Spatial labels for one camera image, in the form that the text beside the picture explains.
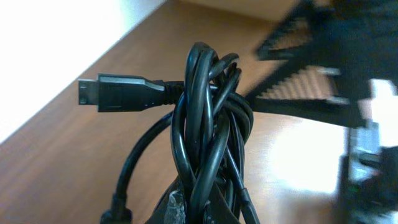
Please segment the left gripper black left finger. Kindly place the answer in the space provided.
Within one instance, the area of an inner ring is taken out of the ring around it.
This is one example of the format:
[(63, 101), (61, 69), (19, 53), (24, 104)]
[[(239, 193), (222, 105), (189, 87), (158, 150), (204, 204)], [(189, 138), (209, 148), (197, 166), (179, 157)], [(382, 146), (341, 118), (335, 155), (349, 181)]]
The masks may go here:
[(192, 223), (188, 209), (188, 195), (193, 189), (193, 182), (184, 183), (177, 177), (161, 196), (150, 218), (145, 224)]

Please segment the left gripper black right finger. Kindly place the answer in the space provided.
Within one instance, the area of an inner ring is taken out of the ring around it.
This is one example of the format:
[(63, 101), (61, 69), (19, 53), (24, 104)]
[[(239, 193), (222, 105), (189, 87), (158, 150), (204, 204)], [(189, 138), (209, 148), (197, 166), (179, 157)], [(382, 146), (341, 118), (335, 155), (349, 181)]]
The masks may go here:
[(205, 204), (205, 224), (240, 224), (221, 194), (219, 187), (213, 184)]

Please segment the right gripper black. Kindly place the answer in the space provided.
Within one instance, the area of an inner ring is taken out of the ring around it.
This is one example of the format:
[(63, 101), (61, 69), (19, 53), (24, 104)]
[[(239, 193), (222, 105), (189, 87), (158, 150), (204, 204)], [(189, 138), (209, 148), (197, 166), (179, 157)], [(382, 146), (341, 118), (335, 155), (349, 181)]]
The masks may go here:
[(280, 67), (250, 90), (254, 111), (357, 128), (357, 101), (373, 81), (397, 86), (397, 0), (299, 1), (259, 44), (261, 61), (286, 60), (308, 48), (321, 67)]

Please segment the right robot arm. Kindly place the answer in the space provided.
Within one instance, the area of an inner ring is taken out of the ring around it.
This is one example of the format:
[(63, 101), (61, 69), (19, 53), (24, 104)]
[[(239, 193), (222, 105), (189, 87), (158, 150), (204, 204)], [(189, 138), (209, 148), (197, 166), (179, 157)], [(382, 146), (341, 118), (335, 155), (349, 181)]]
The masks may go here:
[[(338, 205), (344, 223), (374, 223), (397, 207), (397, 150), (366, 138), (376, 125), (364, 118), (359, 102), (372, 79), (397, 83), (397, 2), (339, 1), (318, 7), (300, 1), (257, 48), (259, 60), (283, 64), (247, 95), (252, 110), (348, 128), (342, 158)], [(324, 99), (263, 98), (274, 86), (306, 66), (320, 68), (335, 84)]]

